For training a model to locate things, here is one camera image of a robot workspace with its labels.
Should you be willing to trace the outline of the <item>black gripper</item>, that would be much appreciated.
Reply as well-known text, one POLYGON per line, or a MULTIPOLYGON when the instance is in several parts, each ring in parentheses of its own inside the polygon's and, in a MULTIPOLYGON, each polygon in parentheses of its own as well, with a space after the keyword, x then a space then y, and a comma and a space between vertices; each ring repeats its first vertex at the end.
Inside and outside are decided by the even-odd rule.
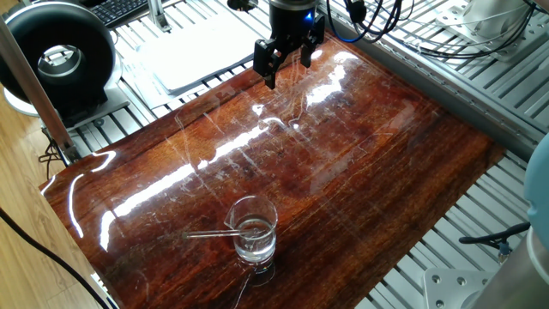
POLYGON ((275 54, 276 39, 304 37, 300 62, 305 68, 311 66, 312 53, 324 41, 325 17, 315 18, 316 6, 316 0, 269 1, 272 39, 258 39, 253 57, 253 70, 264 79, 268 88, 275 88, 276 72, 284 61, 282 56, 275 54))

